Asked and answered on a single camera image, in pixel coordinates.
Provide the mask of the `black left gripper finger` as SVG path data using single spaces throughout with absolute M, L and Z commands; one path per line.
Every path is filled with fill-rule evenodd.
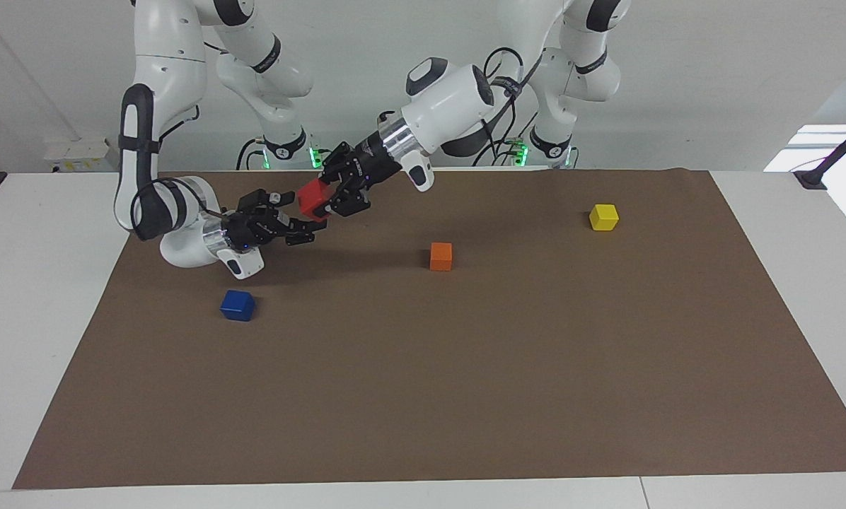
M 320 180 L 325 184 L 340 182 L 342 174 L 347 171 L 351 155 L 351 145 L 339 144 L 323 159 L 323 169 L 320 171 Z
M 340 184 L 328 201 L 328 212 L 348 217 L 371 207 L 366 184 Z

